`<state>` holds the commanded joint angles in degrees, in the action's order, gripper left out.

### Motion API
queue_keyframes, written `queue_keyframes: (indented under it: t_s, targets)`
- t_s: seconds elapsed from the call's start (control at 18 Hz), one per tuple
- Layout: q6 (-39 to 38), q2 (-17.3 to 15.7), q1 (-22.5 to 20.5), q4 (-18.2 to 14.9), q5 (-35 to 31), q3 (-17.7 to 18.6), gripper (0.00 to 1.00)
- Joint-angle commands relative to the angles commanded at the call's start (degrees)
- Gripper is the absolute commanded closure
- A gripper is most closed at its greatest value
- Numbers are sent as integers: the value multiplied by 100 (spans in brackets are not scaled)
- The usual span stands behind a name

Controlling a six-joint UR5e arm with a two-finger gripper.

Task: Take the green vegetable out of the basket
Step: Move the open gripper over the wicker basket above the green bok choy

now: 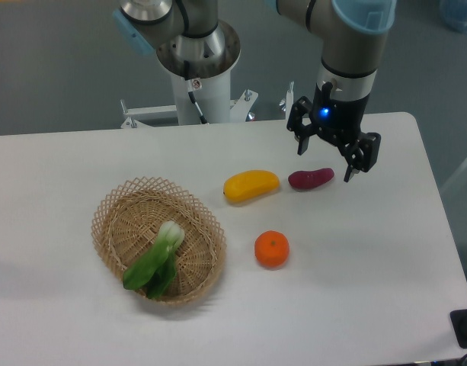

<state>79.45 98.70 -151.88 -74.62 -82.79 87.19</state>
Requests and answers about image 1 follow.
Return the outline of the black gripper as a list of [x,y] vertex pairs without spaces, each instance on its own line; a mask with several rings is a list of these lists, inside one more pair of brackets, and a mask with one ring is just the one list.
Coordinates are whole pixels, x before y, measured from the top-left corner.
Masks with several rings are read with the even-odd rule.
[[[349,182],[355,174],[368,172],[376,164],[382,137],[361,130],[370,94],[354,101],[341,101],[331,96],[333,90],[333,84],[328,82],[327,86],[316,87],[313,105],[306,96],[295,101],[286,128],[295,135],[299,156],[308,149],[311,136],[340,147],[347,162],[344,182]],[[306,115],[309,122],[304,125]]]

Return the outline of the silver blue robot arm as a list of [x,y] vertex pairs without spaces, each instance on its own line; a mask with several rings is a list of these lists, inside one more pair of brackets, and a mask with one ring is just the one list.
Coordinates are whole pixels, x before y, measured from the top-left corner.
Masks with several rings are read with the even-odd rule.
[[[317,136],[347,162],[345,179],[368,172],[381,137],[361,121],[395,20],[394,1],[273,1],[281,16],[322,41],[313,98],[287,103],[287,129],[303,154]],[[139,53],[154,53],[169,73],[178,120],[187,124],[232,121],[230,72],[241,45],[218,16],[215,1],[121,1],[113,12],[122,35]]]

